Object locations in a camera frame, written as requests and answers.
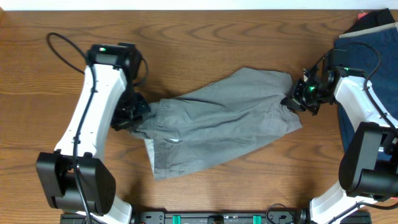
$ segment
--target wooden table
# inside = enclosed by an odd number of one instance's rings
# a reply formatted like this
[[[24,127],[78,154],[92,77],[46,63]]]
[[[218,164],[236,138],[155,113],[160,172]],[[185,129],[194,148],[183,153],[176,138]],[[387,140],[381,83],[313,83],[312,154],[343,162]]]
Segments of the wooden table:
[[[300,78],[356,20],[358,11],[96,11],[6,12],[0,28],[0,223],[59,223],[35,171],[69,124],[83,75],[49,50],[59,32],[87,50],[132,42],[149,63],[139,88],[158,101],[201,88],[241,67]],[[66,43],[62,55],[84,67]],[[142,140],[111,130],[106,166],[117,193],[138,209],[257,210],[273,203],[304,207],[338,180],[343,156],[336,106],[299,114],[304,128],[212,169],[155,181]],[[371,210],[374,223],[397,212]]]

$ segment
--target wood grain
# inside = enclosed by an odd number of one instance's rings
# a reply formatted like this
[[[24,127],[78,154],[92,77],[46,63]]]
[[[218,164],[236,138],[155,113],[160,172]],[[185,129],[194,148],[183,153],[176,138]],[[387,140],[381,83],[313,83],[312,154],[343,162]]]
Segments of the wood grain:
[[[241,67],[302,75],[356,20],[358,11],[75,11],[7,12],[0,28],[0,223],[59,223],[35,171],[72,117],[83,76],[45,44],[59,32],[82,49],[133,42],[149,63],[139,91],[170,98],[227,77]],[[67,44],[57,49],[81,68]],[[343,156],[336,106],[300,113],[304,128],[239,159],[184,177],[155,181],[144,143],[111,130],[106,165],[118,195],[168,211],[262,210],[306,206],[338,179]],[[396,212],[371,210],[374,223]]]
[[[4,10],[0,7],[0,25],[1,25],[3,14],[4,14]]]

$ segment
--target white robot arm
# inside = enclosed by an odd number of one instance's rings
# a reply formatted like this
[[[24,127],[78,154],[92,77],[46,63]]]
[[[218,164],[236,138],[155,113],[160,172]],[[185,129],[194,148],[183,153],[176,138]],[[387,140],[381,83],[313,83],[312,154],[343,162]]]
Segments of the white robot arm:
[[[91,68],[85,69],[83,89],[72,120],[54,153],[40,153],[37,172],[51,207],[86,215],[71,172],[73,157],[77,156],[81,185],[92,217],[101,223],[128,224],[134,221],[132,206],[115,195],[116,181],[103,165],[104,145],[109,126],[116,130],[129,128],[150,110],[143,97],[134,92],[132,83],[142,58],[134,45],[119,44],[93,45],[88,60]],[[75,134],[92,92],[80,129],[77,154],[73,155]]]
[[[317,65],[305,70],[306,81],[298,80],[290,95],[281,102],[294,110],[309,110],[314,115],[322,103],[338,102],[355,131],[340,164],[339,181],[310,202],[311,221],[317,224],[338,224],[364,203],[374,204],[398,194],[396,170],[391,168],[394,161],[377,160],[379,150],[392,154],[398,121],[376,96],[372,83],[366,80],[366,72],[349,68],[345,54],[345,50],[332,49],[321,59],[322,76],[316,76]]]

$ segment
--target gray cloth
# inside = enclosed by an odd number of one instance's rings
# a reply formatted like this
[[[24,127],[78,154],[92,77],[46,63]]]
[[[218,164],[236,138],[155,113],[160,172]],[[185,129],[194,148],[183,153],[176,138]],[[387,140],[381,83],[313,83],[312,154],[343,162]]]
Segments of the gray cloth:
[[[228,162],[301,128],[280,101],[288,73],[242,68],[224,80],[151,103],[131,134],[145,139],[155,179],[190,174]]]

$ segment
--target white wall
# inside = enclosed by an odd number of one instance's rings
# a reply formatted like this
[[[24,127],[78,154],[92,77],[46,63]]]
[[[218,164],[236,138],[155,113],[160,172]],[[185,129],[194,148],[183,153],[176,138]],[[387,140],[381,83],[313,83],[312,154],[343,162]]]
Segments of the white wall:
[[[398,0],[0,0],[6,10],[398,9]]]

